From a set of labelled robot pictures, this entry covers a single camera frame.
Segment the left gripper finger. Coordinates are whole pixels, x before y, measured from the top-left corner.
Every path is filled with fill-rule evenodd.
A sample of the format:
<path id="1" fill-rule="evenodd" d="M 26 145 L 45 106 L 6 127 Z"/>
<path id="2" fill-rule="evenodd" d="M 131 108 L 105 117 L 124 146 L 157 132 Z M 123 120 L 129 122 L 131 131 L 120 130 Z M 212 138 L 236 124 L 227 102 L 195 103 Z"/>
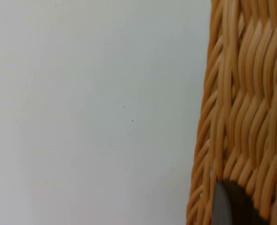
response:
<path id="1" fill-rule="evenodd" d="M 236 182 L 222 180 L 216 184 L 212 207 L 213 225 L 266 225 L 250 196 Z"/>

